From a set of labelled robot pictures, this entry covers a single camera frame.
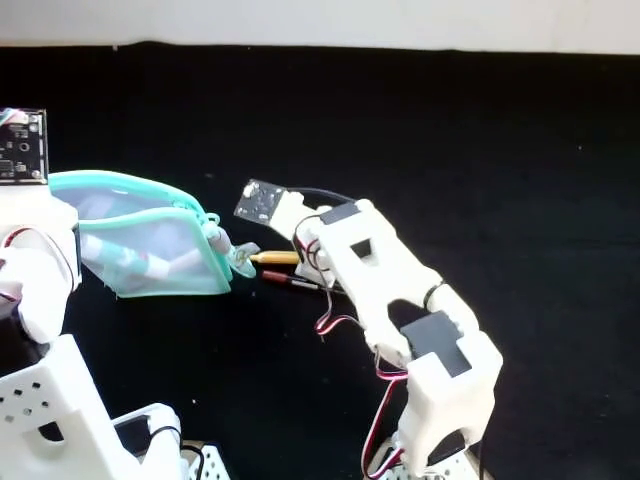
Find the cable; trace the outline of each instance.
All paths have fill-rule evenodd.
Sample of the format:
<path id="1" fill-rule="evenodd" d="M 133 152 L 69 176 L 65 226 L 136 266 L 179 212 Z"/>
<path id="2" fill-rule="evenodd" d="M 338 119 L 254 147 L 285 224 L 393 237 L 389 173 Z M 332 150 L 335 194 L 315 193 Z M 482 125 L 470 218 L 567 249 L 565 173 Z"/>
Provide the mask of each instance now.
<path id="1" fill-rule="evenodd" d="M 196 474 L 196 480 L 201 480 L 202 471 L 204 470 L 204 462 L 205 462 L 204 453 L 202 453 L 202 450 L 200 450 L 198 447 L 195 447 L 193 445 L 184 445 L 182 441 L 182 432 L 180 432 L 180 430 L 178 430 L 176 427 L 173 427 L 171 425 L 168 425 L 166 427 L 160 427 L 158 430 L 153 432 L 151 434 L 151 440 L 153 440 L 156 435 L 162 432 L 177 433 L 179 438 L 180 451 L 182 452 L 183 450 L 187 450 L 189 452 L 193 452 L 196 455 L 198 455 L 198 458 L 200 458 L 200 464 L 198 465 L 198 473 Z"/>
<path id="2" fill-rule="evenodd" d="M 291 190 L 293 192 L 306 193 L 309 195 L 316 195 L 318 197 L 330 198 L 332 200 L 337 200 L 338 202 L 346 202 L 353 203 L 355 199 L 351 197 L 347 197 L 346 195 L 342 195 L 341 193 L 332 192 L 331 190 L 325 190 L 323 188 L 313 188 L 313 187 L 290 187 L 287 190 Z"/>
<path id="3" fill-rule="evenodd" d="M 9 123 L 17 113 L 20 113 L 20 110 L 16 110 L 15 108 L 5 108 L 2 111 L 2 115 L 0 115 L 0 127 L 5 123 Z"/>
<path id="4" fill-rule="evenodd" d="M 162 432 L 175 432 L 178 434 L 178 440 L 179 440 L 179 444 L 182 445 L 182 432 L 180 430 L 178 430 L 176 427 L 172 427 L 171 425 L 168 425 L 166 427 L 160 427 L 158 430 L 156 430 L 155 432 L 153 432 L 151 434 L 151 440 L 153 440 L 156 435 L 158 435 L 159 433 Z"/>
<path id="5" fill-rule="evenodd" d="M 483 437 L 478 442 L 478 480 L 484 480 L 484 450 L 485 450 L 485 438 L 487 432 L 484 432 Z"/>
<path id="6" fill-rule="evenodd" d="M 394 372 L 386 372 L 380 368 L 380 352 L 376 350 L 375 366 L 376 375 L 382 380 L 406 380 L 409 378 L 409 373 L 406 370 L 396 370 Z"/>
<path id="7" fill-rule="evenodd" d="M 360 469 L 362 470 L 362 474 L 371 480 L 378 480 L 384 473 L 395 463 L 398 462 L 400 456 L 404 453 L 404 449 L 397 448 L 387 457 L 387 459 L 382 462 L 382 465 L 373 473 L 369 473 L 367 468 L 367 464 L 369 463 L 371 457 L 371 448 L 373 446 L 373 441 L 375 439 L 376 433 L 380 428 L 380 423 L 382 419 L 382 413 L 384 412 L 387 405 L 389 405 L 389 401 L 391 400 L 391 395 L 396 386 L 401 382 L 400 379 L 394 379 L 389 382 L 387 385 L 387 389 L 382 396 L 382 400 L 380 401 L 380 405 L 378 405 L 378 410 L 376 411 L 375 416 L 373 417 L 373 421 L 371 422 L 371 427 L 369 428 L 369 433 L 367 434 L 367 438 L 364 441 L 364 445 L 362 446 L 362 454 L 360 455 Z"/>
<path id="8" fill-rule="evenodd" d="M 180 450 L 188 450 L 189 452 L 193 452 L 200 458 L 200 465 L 198 465 L 198 473 L 196 474 L 196 480 L 202 480 L 202 471 L 204 470 L 204 453 L 198 447 L 194 447 L 193 445 L 181 445 Z"/>
<path id="9" fill-rule="evenodd" d="M 14 296 L 9 295 L 8 293 L 3 293 L 3 292 L 0 292 L 0 298 L 3 298 L 8 302 L 17 302 L 18 301 L 18 299 L 15 298 Z"/>

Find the teal zipper pouch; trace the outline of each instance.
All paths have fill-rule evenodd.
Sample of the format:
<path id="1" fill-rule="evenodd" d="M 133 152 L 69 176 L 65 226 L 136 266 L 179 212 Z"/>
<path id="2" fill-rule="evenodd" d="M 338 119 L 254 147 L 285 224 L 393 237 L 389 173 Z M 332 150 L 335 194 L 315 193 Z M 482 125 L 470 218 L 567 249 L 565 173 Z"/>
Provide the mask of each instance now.
<path id="1" fill-rule="evenodd" d="M 234 247 L 220 217 L 180 189 L 102 170 L 51 174 L 49 187 L 78 211 L 83 264 L 119 297 L 221 294 L 232 269 L 256 274 L 255 244 Z"/>

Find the black rubber band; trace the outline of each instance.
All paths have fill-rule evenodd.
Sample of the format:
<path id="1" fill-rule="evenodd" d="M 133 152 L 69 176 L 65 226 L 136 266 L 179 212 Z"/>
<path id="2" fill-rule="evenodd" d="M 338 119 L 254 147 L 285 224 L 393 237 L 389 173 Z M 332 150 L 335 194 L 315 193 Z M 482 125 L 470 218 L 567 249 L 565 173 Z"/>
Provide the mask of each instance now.
<path id="1" fill-rule="evenodd" d="M 172 426 L 166 426 L 166 427 L 159 428 L 158 430 L 156 430 L 155 432 L 153 432 L 151 434 L 151 440 L 153 440 L 155 438 L 155 436 L 158 435 L 159 433 L 169 432 L 169 431 L 175 432 L 175 433 L 178 434 L 178 439 L 180 441 L 179 445 L 182 445 L 182 433 L 176 427 L 172 427 Z"/>
<path id="2" fill-rule="evenodd" d="M 444 280 L 442 280 L 440 283 L 438 283 L 437 285 L 434 285 L 433 287 L 431 287 L 429 289 L 429 291 L 427 292 L 427 294 L 424 296 L 424 302 L 423 302 L 423 306 L 424 308 L 426 308 L 427 310 L 429 310 L 427 308 L 427 304 L 429 303 L 429 300 L 431 300 L 431 297 L 433 296 L 433 294 L 436 292 L 437 289 L 439 289 L 442 285 L 446 285 L 447 282 L 445 282 Z"/>

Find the red marker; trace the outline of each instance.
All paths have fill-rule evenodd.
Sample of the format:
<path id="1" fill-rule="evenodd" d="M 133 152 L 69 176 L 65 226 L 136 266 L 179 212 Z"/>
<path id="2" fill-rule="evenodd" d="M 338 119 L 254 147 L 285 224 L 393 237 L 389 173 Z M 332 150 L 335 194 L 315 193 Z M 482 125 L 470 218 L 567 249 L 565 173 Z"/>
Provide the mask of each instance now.
<path id="1" fill-rule="evenodd" d="M 317 283 L 313 283 L 305 278 L 296 277 L 294 275 L 287 275 L 286 273 L 282 272 L 274 272 L 273 270 L 263 270 L 262 278 L 275 283 L 283 283 L 285 285 L 291 285 L 293 287 L 306 288 L 307 290 L 324 290 L 324 288 Z M 340 293 L 343 295 L 345 293 L 343 290 L 335 288 L 330 288 L 329 291 L 332 293 Z"/>

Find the white wall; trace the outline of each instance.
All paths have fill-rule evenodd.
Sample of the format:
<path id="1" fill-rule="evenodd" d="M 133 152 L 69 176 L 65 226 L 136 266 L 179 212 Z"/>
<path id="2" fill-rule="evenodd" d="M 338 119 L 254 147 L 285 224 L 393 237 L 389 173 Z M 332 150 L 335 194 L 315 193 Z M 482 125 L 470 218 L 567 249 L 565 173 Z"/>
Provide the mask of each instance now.
<path id="1" fill-rule="evenodd" d="M 640 53 L 638 0 L 0 0 L 0 45 Z"/>

